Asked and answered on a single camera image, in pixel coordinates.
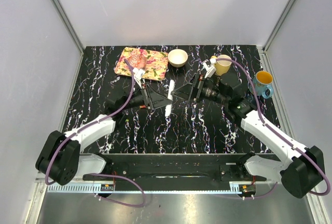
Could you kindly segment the white remote control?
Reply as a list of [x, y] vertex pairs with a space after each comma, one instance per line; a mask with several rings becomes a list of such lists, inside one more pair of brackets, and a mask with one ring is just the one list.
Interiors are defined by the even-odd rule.
[[171, 100], [171, 103], [168, 104], [165, 107], [165, 117], [169, 117], [171, 114], [171, 110], [172, 110], [172, 102], [173, 102], [173, 96], [172, 96], [172, 92], [175, 88], [175, 81], [173, 79], [170, 80], [170, 84], [169, 84], [169, 90], [168, 90], [168, 99]]

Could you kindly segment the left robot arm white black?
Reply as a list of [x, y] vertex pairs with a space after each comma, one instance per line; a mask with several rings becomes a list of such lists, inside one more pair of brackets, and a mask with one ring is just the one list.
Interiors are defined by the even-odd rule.
[[80, 153], [100, 138], [113, 133], [124, 119], [124, 110], [139, 106], [147, 109], [165, 107], [169, 115], [171, 105], [172, 94], [164, 96], [149, 85], [142, 85], [129, 94], [111, 95], [105, 100], [104, 111], [94, 120], [65, 133], [51, 132], [35, 167], [45, 174], [48, 185], [66, 185], [74, 177], [91, 173], [101, 180], [107, 180], [113, 172], [110, 160], [101, 154], [81, 156]]

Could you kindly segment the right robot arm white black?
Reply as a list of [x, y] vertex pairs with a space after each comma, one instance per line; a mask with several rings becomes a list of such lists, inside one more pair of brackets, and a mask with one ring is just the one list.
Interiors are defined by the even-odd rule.
[[324, 179], [323, 152], [295, 141], [266, 119], [258, 108], [248, 101], [242, 85], [234, 74], [219, 78], [205, 78], [195, 74], [189, 83], [171, 93], [182, 100], [198, 102], [210, 100], [224, 108], [228, 120], [241, 127], [264, 143], [278, 160], [264, 159], [259, 155], [245, 156], [236, 167], [241, 180], [260, 176], [281, 183], [294, 197], [303, 198]]

